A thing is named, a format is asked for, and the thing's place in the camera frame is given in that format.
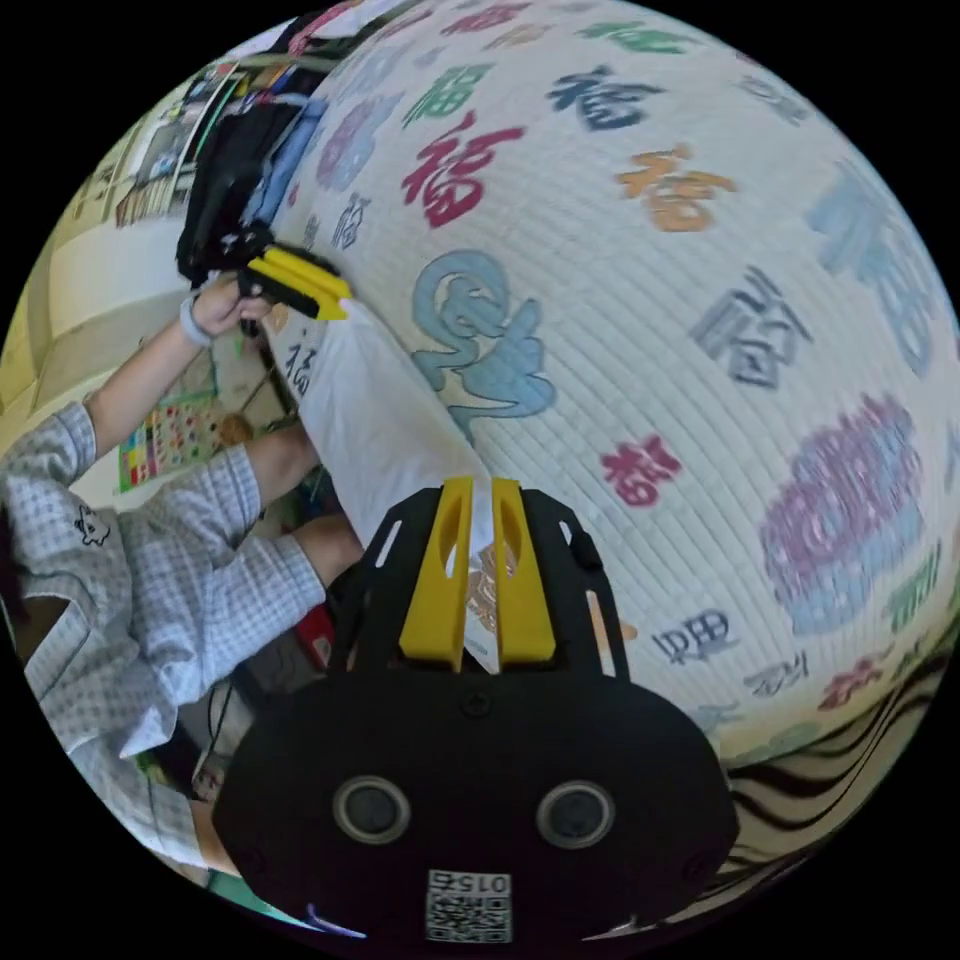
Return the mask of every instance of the hand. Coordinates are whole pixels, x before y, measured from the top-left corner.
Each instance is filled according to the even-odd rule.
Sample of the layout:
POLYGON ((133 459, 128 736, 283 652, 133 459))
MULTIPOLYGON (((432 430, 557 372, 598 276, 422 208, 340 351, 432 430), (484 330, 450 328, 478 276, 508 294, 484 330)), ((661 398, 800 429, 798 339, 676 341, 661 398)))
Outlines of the hand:
POLYGON ((213 827, 213 804, 191 800, 190 809, 193 813, 193 825, 197 831, 200 855, 206 861, 207 867, 210 870, 218 870, 220 873, 229 873, 239 877, 240 871, 234 866, 230 855, 224 849, 220 837, 217 836, 217 831, 213 827))
POLYGON ((261 321, 273 304, 263 297, 241 297, 235 273, 221 274, 197 297, 193 304, 193 318, 209 337, 232 330, 241 320, 261 321))

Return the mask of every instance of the white quilted bedding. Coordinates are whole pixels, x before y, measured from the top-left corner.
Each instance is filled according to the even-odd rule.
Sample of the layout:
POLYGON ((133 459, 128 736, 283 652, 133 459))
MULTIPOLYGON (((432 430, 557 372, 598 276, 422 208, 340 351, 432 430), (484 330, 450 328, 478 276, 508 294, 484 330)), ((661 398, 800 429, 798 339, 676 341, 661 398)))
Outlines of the white quilted bedding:
MULTIPOLYGON (((491 473, 578 513, 633 678, 727 760, 888 692, 960 603, 960 328, 857 150, 616 0, 427 0, 318 96, 278 238, 343 269, 491 473)), ((488 568, 472 591, 490 648, 488 568)))

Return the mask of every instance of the printed chinese character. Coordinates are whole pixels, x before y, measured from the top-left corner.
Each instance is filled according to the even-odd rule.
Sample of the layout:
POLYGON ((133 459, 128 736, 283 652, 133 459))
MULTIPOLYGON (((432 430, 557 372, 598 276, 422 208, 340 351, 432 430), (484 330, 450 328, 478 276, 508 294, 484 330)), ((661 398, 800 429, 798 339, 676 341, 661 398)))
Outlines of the printed chinese character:
POLYGON ((553 101, 553 109, 558 113, 576 104, 577 113, 589 130, 633 126, 643 120, 646 113, 631 105, 663 93, 663 88, 646 83, 614 83, 608 79, 612 74, 610 67, 599 66, 589 73, 561 77, 547 99, 553 101))
POLYGON ((427 17, 433 15, 433 10, 429 7, 426 10, 421 10, 420 13, 415 14, 412 17, 407 17, 405 20, 395 20, 393 23, 388 23, 383 29, 378 30, 374 34, 374 40, 377 43, 380 43, 383 40, 388 40, 390 37, 395 37, 402 30, 406 30, 407 27, 412 27, 415 23, 420 23, 422 20, 426 20, 427 17))
POLYGON ((317 230, 320 228, 320 221, 317 219, 316 214, 311 213, 307 217, 306 226, 303 228, 303 242, 306 245, 307 249, 312 249, 313 245, 317 242, 317 230))
POLYGON ((766 80, 760 80, 757 77, 744 77, 739 86, 759 100, 769 103, 776 114, 794 126, 798 126, 809 116, 810 111, 806 107, 778 93, 766 80))
POLYGON ((432 67, 445 49, 446 47, 434 47, 432 50, 428 50, 422 56, 417 57, 413 62, 421 69, 432 67))
POLYGON ((350 78, 334 93, 334 103, 340 105, 347 100, 376 93, 413 47, 414 42, 398 47, 361 47, 351 63, 350 78))
POLYGON ((873 289, 901 356, 916 376, 925 377, 933 354, 928 324, 932 282, 920 262, 923 252, 905 239, 890 203, 843 163, 839 179, 806 220, 826 238, 820 265, 834 277, 853 271, 860 283, 873 289))
POLYGON ((782 757, 794 753, 813 743, 820 733, 820 726, 816 723, 800 723, 789 727, 771 737, 762 747, 755 747, 746 753, 741 753, 730 761, 731 767, 748 767, 754 763, 765 763, 773 757, 782 757))
POLYGON ((702 201, 712 200, 716 190, 734 193, 737 189, 732 180, 712 173, 700 170, 675 173, 681 160, 690 159, 690 150, 683 145, 673 150, 637 154, 630 159, 643 169, 617 177, 627 188, 624 198, 642 197, 656 227, 667 233, 706 230, 713 223, 713 215, 702 201))
POLYGON ((642 20, 630 23, 595 23, 579 33, 581 37, 591 40, 605 37, 631 53, 686 53, 681 44, 700 42, 678 33, 646 29, 642 20))
POLYGON ((427 383, 440 393, 447 371, 470 396, 498 406, 452 406, 448 412, 470 438, 481 417, 513 419, 542 413, 556 391, 543 373, 544 347, 536 336, 540 304, 511 308, 507 272, 480 250, 456 250, 424 267, 413 292, 413 319, 441 349, 412 355, 427 383), (481 356, 481 342, 494 341, 481 356))
POLYGON ((688 660, 706 663, 710 657, 730 650, 740 641, 730 639, 730 621, 719 610, 705 610, 684 621, 676 630, 667 630, 653 637, 653 642, 667 655, 670 663, 684 666, 688 660))
POLYGON ((809 676, 807 655, 798 653, 792 663, 789 660, 782 660, 747 677, 743 684, 750 688, 755 697, 775 697, 781 690, 788 690, 809 676))
POLYGON ((960 427, 951 423, 947 425, 947 472, 943 478, 943 487, 947 493, 953 492, 958 467, 960 467, 960 427))
POLYGON ((897 587, 887 601, 883 614, 891 618, 890 629, 893 633, 899 633, 913 620, 936 587, 940 570, 940 550, 941 541, 938 540, 923 566, 906 583, 897 587))
POLYGON ((312 347, 304 349, 302 344, 296 343, 290 347, 288 353, 287 362, 284 364, 287 379, 302 398, 307 392, 307 387, 310 386, 310 364, 317 355, 317 351, 312 347))
POLYGON ((324 144, 317 161, 317 183, 338 193, 346 190, 377 147, 376 133, 390 118, 403 94, 377 95, 354 106, 324 144))
POLYGON ((877 664, 884 661, 892 650, 891 644, 882 653, 861 657, 849 672, 838 673, 823 691, 824 699, 817 709, 837 710, 844 707, 855 693, 880 680, 883 671, 878 669, 877 664))
POLYGON ((413 203, 422 192, 424 217, 432 229, 462 217, 477 206, 483 199, 484 186, 475 174, 493 161, 498 144, 519 140, 525 132, 524 127, 510 127, 474 137, 460 147, 458 134, 476 122, 476 113, 468 110, 456 127, 417 154, 422 165, 401 184, 406 190, 403 201, 406 205, 413 203))
POLYGON ((803 438, 789 480, 760 525, 764 567, 796 636, 850 623, 874 581, 923 534, 923 463, 908 410, 892 396, 862 398, 836 426, 803 438), (877 543, 884 549, 878 550, 877 543))
POLYGON ((736 723, 743 719, 743 715, 737 713, 739 709, 739 703, 710 705, 696 707, 687 716, 703 731, 705 736, 712 737, 717 732, 718 727, 727 723, 736 723))
POLYGON ((796 357, 798 337, 808 343, 813 337, 762 270, 748 267, 746 280, 754 294, 728 291, 690 336, 711 360, 729 352, 728 372, 734 380, 776 390, 780 367, 791 366, 796 357))
POLYGON ((474 67, 451 67, 438 77, 433 86, 410 108, 403 118, 403 126, 409 126, 420 117, 436 119, 456 113, 470 99, 474 87, 492 69, 492 63, 474 67))
POLYGON ((333 246, 341 250, 352 247, 357 240, 357 231, 363 223, 363 211, 370 205, 370 201, 358 193, 350 194, 350 202, 340 214, 337 227, 333 231, 333 246))
POLYGON ((495 3, 479 13, 461 17, 455 23, 451 23, 449 27, 444 27, 440 31, 440 35, 449 37, 454 33, 479 33, 481 30, 489 30, 491 27, 499 27, 504 23, 509 23, 518 13, 522 13, 529 6, 529 3, 495 3))
POLYGON ((550 27, 542 23, 521 23, 511 27, 506 33, 501 33, 496 40, 491 40, 483 49, 496 50, 498 47, 519 47, 525 43, 533 43, 544 36, 550 27))
POLYGON ((914 641, 910 649, 907 650, 907 652, 900 658, 900 662, 897 664, 896 669, 890 675, 890 686, 895 686, 908 674, 913 673, 914 667, 916 667, 920 661, 923 660, 923 648, 926 646, 929 636, 929 630, 921 634, 914 641))
POLYGON ((658 436, 643 443, 617 444, 615 454, 600 458, 604 479, 628 507, 652 507, 660 499, 657 484, 673 480, 682 469, 658 436))

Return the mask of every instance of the red object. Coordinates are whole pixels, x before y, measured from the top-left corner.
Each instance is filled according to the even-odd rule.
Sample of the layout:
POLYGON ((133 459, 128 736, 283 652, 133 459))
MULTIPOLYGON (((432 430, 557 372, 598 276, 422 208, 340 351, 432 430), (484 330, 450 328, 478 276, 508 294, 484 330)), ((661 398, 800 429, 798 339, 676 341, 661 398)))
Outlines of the red object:
POLYGON ((314 607, 294 628, 300 649, 318 670, 326 670, 333 647, 333 621, 326 604, 314 607))

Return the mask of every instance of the qr code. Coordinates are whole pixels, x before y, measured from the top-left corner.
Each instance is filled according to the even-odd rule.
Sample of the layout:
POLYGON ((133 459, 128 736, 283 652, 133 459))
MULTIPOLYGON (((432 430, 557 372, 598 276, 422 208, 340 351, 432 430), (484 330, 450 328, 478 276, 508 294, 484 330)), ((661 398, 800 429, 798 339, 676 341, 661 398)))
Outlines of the qr code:
POLYGON ((503 877, 431 871, 427 939, 443 943, 509 943, 513 939, 509 885, 504 891, 487 883, 484 889, 483 881, 490 879, 503 877))

